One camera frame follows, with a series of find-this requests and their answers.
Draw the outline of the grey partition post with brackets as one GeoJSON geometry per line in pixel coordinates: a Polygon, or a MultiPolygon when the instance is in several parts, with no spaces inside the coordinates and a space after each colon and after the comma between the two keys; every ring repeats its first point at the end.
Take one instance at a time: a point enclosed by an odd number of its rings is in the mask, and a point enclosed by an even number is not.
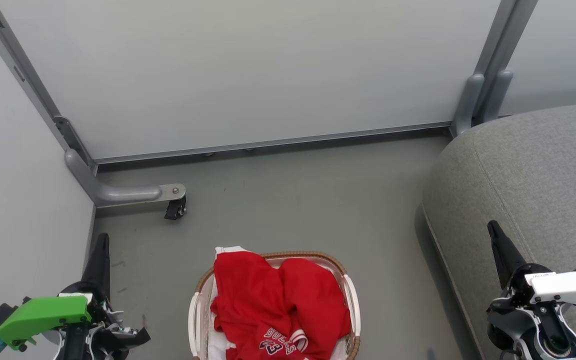
{"type": "Polygon", "coordinates": [[[38,110],[39,116],[45,121],[59,145],[65,151],[74,150],[87,168],[95,174],[98,170],[96,162],[83,145],[71,121],[61,114],[1,9],[0,57],[38,110]]]}

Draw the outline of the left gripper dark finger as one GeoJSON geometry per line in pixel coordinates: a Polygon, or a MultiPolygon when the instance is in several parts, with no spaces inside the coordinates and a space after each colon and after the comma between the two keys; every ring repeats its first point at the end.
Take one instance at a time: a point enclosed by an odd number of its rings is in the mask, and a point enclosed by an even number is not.
{"type": "Polygon", "coordinates": [[[100,233],[83,271],[82,282],[93,292],[98,301],[106,301],[110,295],[110,237],[100,233]]]}

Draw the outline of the plain red garment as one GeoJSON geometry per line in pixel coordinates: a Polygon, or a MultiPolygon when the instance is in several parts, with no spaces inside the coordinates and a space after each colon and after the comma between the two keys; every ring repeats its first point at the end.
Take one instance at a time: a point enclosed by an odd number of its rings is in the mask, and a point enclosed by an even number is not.
{"type": "Polygon", "coordinates": [[[245,342],[265,324],[283,335],[291,329],[278,269],[251,251],[219,253],[214,262],[217,296],[211,310],[215,330],[228,341],[245,342]]]}

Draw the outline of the grey partition bottom rail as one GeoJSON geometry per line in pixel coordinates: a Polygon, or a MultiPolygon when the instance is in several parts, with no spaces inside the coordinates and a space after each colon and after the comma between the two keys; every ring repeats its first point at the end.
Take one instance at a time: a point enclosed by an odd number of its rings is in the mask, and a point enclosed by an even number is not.
{"type": "Polygon", "coordinates": [[[418,132],[430,129],[444,129],[449,128],[450,126],[451,126],[450,121],[437,121],[433,123],[395,126],[384,129],[361,130],[361,131],[334,133],[320,136],[293,137],[288,139],[258,141],[238,145],[208,146],[203,148],[172,150],[167,152],[141,153],[135,155],[97,158],[94,160],[94,162],[98,166],[105,166],[108,164],[151,161],[151,160],[176,158],[176,157],[190,157],[194,155],[203,155],[208,153],[221,153],[221,152],[248,150],[248,149],[265,148],[265,147],[288,146],[288,145],[305,144],[311,142],[338,141],[345,139],[390,135],[395,133],[418,132]]]}

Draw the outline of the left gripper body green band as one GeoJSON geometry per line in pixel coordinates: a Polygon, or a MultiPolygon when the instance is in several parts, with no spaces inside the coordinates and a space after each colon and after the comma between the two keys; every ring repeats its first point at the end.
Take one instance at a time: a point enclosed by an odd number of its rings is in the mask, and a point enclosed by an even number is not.
{"type": "Polygon", "coordinates": [[[110,299],[98,300],[82,281],[57,296],[25,297],[22,305],[0,305],[0,339],[25,352],[44,335],[59,352],[128,352],[151,340],[146,328],[125,326],[110,299]]]}

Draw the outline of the grey double partition post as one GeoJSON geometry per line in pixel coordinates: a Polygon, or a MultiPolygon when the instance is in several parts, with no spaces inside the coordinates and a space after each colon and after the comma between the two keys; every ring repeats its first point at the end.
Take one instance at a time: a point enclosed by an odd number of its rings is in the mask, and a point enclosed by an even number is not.
{"type": "Polygon", "coordinates": [[[538,0],[500,0],[473,74],[465,82],[451,125],[452,137],[499,118],[514,71],[508,64],[538,0]]]}

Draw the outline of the grey fabric sofa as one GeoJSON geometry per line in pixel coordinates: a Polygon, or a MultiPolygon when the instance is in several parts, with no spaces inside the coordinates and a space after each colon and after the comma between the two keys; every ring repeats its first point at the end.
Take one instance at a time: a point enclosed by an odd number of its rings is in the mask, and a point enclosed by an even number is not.
{"type": "Polygon", "coordinates": [[[486,309],[502,292],[487,223],[527,262],[576,269],[576,105],[488,121],[453,139],[422,192],[425,217],[476,354],[498,360],[486,309]]]}

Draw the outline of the white laundry basket wicker rim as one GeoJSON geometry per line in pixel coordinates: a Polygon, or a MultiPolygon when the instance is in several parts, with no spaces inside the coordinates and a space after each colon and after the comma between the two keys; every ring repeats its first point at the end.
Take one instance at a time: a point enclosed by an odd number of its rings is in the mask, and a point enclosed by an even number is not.
{"type": "MultiPolygon", "coordinates": [[[[334,275],[349,308],[351,331],[343,338],[343,354],[331,360],[355,360],[361,347],[361,307],[354,283],[342,263],[322,251],[276,251],[262,253],[261,257],[274,268],[281,266],[287,259],[306,259],[334,275]]],[[[214,270],[210,268],[199,279],[190,299],[187,333],[193,360],[209,360],[210,330],[214,328],[210,306],[216,293],[214,270]]]]}

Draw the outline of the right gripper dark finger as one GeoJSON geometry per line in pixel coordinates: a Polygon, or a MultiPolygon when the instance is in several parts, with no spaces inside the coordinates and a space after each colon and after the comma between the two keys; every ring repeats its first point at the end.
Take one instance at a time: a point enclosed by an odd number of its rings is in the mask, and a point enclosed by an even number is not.
{"type": "Polygon", "coordinates": [[[497,271],[499,284],[502,289],[508,285],[514,272],[527,262],[519,249],[506,235],[498,221],[492,219],[487,223],[487,232],[490,237],[493,251],[494,264],[497,271]]]}

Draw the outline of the black caster wheel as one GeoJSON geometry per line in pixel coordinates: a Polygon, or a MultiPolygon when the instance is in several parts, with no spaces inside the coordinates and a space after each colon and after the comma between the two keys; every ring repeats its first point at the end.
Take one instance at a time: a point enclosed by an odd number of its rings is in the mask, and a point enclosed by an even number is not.
{"type": "Polygon", "coordinates": [[[166,220],[178,220],[180,219],[186,212],[186,196],[176,200],[170,200],[167,203],[166,214],[164,215],[164,219],[166,220]]]}

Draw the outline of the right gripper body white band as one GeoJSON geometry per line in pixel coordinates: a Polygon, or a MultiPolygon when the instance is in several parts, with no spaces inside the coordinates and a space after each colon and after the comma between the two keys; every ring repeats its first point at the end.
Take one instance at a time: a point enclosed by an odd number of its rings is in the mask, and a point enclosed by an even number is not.
{"type": "Polygon", "coordinates": [[[521,265],[510,276],[505,294],[514,307],[546,303],[576,306],[576,269],[555,272],[536,263],[521,265]]]}

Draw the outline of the grey partition foot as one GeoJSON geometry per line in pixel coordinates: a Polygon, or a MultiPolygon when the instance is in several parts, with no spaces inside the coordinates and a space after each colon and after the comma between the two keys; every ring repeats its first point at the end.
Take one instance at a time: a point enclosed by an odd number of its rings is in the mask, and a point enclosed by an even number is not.
{"type": "Polygon", "coordinates": [[[64,159],[68,170],[98,208],[159,202],[186,208],[186,187],[181,183],[112,186],[97,178],[75,150],[67,150],[64,159]]]}

